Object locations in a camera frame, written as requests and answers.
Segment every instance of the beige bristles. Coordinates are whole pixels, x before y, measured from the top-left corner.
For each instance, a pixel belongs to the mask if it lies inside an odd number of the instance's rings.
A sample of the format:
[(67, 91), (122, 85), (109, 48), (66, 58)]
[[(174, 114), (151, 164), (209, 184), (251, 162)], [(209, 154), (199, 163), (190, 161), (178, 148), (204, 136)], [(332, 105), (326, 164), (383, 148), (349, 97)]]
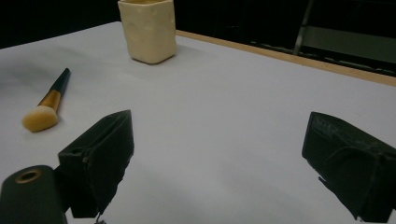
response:
[(58, 117), (54, 109), (44, 105), (38, 105), (22, 119), (22, 125), (32, 133), (46, 130), (58, 123)]

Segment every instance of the brush handle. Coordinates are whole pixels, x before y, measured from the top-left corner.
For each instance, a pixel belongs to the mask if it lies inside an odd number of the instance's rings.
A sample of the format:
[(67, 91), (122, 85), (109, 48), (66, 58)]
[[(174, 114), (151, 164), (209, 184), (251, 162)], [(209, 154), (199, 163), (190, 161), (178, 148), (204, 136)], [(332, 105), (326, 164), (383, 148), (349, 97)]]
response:
[(69, 81), (70, 70), (68, 68), (64, 69), (61, 75), (56, 79), (53, 85), (50, 87), (50, 91), (58, 91), (61, 95), (64, 95), (66, 90), (67, 82)]
[(3, 182), (0, 223), (67, 224), (52, 168), (28, 167)]

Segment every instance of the ceramic cup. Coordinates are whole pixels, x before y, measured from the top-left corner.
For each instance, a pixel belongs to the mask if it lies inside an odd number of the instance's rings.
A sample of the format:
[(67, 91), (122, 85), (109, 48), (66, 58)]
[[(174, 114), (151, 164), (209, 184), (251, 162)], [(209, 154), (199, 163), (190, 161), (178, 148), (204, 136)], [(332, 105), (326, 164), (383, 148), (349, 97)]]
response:
[(120, 0), (122, 27), (130, 56), (160, 63), (176, 53), (173, 0)]

